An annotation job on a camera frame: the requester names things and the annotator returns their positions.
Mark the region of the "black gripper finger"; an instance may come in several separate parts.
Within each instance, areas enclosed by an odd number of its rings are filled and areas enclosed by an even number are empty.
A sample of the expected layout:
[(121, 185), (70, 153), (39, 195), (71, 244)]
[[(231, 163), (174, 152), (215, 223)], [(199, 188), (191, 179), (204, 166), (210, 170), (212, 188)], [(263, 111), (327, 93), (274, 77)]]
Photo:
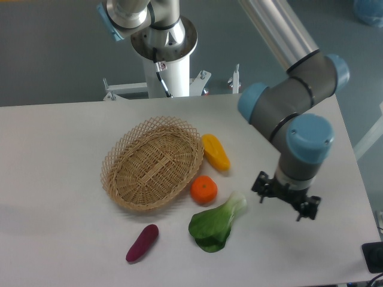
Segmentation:
[(273, 197), (272, 191), (273, 179), (267, 173), (261, 171), (257, 176), (251, 190), (258, 194), (260, 197), (259, 203), (263, 203), (265, 198)]
[(310, 196), (305, 199), (299, 206), (299, 215), (296, 221), (300, 221), (302, 218), (309, 218), (315, 220), (318, 212), (318, 207), (321, 203), (321, 197)]

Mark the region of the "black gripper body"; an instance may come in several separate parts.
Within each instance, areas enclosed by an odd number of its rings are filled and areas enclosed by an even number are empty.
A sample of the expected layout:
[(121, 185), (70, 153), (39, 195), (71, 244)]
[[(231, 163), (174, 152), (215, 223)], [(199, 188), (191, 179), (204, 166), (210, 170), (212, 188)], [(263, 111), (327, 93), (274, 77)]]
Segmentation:
[(299, 206), (308, 197), (308, 187), (293, 189), (290, 184), (281, 184), (276, 178), (273, 178), (272, 191), (273, 197), (276, 197), (286, 203), (292, 205), (292, 207), (298, 211)]

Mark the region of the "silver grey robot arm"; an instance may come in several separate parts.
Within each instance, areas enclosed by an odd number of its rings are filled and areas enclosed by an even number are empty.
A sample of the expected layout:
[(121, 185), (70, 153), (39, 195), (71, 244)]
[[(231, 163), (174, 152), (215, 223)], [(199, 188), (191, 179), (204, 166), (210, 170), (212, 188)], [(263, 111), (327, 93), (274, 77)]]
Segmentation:
[[(280, 153), (273, 178), (261, 172), (253, 191), (292, 205), (300, 218), (315, 219), (321, 199), (307, 192), (331, 149), (334, 131), (309, 113), (349, 80), (344, 59), (324, 55), (286, 1), (241, 1), (288, 77), (274, 87), (252, 84), (238, 101), (246, 121)], [(148, 94), (192, 95), (188, 60), (197, 44), (195, 26), (178, 1), (102, 1), (97, 11), (115, 41), (130, 39), (146, 64)]]

